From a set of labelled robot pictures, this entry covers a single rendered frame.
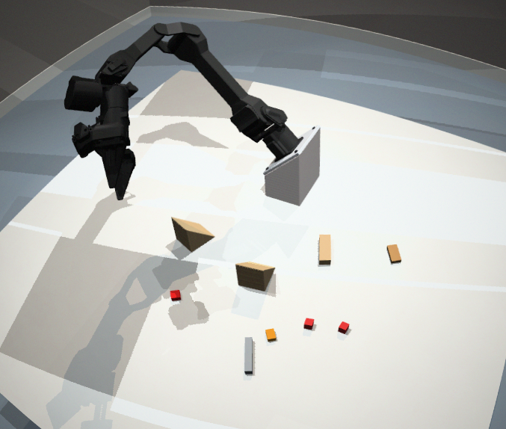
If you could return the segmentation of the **grey long bar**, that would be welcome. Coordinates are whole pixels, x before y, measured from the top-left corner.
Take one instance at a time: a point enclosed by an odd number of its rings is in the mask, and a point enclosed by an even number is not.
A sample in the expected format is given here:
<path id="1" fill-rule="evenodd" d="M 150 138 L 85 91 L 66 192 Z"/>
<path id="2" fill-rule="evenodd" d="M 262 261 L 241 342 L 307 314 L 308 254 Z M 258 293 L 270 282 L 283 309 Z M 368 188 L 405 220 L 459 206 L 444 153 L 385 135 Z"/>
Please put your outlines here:
<path id="1" fill-rule="evenodd" d="M 244 373 L 253 373 L 253 338 L 245 337 L 244 349 Z"/>

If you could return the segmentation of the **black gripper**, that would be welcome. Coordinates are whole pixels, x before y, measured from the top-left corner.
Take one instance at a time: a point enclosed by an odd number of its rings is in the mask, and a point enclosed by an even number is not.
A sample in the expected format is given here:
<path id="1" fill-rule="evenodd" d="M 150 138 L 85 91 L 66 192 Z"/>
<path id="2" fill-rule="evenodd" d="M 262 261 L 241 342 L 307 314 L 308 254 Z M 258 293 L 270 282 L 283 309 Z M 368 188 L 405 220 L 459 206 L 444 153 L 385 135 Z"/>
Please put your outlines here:
<path id="1" fill-rule="evenodd" d="M 129 138 L 129 111 L 125 108 L 107 108 L 100 113 L 101 125 L 90 131 L 90 142 L 102 157 L 109 188 L 114 188 L 117 200 L 123 200 L 136 166 L 135 154 Z M 97 141 L 99 144 L 96 144 Z"/>

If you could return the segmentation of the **orange block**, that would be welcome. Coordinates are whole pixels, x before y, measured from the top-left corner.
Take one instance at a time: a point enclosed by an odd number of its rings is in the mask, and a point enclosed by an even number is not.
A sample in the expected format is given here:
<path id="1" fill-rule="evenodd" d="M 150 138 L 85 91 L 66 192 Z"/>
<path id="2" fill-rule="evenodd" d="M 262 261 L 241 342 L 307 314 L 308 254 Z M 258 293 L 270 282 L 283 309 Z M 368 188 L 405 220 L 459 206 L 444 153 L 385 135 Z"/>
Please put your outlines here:
<path id="1" fill-rule="evenodd" d="M 276 341 L 277 337 L 275 335 L 274 329 L 265 330 L 268 342 Z"/>

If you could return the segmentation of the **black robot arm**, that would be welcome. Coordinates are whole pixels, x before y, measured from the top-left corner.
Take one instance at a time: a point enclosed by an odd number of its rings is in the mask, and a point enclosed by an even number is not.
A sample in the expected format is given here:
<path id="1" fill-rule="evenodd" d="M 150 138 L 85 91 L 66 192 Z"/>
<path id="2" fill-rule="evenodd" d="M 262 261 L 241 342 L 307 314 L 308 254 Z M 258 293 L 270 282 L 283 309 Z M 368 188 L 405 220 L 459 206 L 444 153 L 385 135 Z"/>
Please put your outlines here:
<path id="1" fill-rule="evenodd" d="M 165 35 L 173 36 L 169 42 L 164 42 L 161 39 Z M 291 154 L 303 140 L 303 137 L 298 139 L 285 124 L 288 116 L 283 110 L 268 106 L 256 96 L 248 95 L 208 50 L 206 37 L 199 27 L 184 22 L 154 24 L 130 47 L 109 56 L 95 79 L 72 76 L 64 100 L 65 109 L 93 112 L 100 106 L 100 113 L 107 108 L 116 107 L 129 110 L 129 98 L 138 88 L 130 81 L 127 84 L 121 84 L 121 81 L 129 74 L 135 62 L 153 46 L 163 53 L 174 54 L 179 60 L 192 63 L 231 107 L 230 120 L 238 132 L 256 143 L 263 139 L 266 147 L 277 157 L 275 162 Z M 90 131 L 98 125 L 101 123 L 96 117 L 93 126 L 87 127 L 83 123 L 74 126 L 72 142 L 80 158 L 94 151 Z"/>

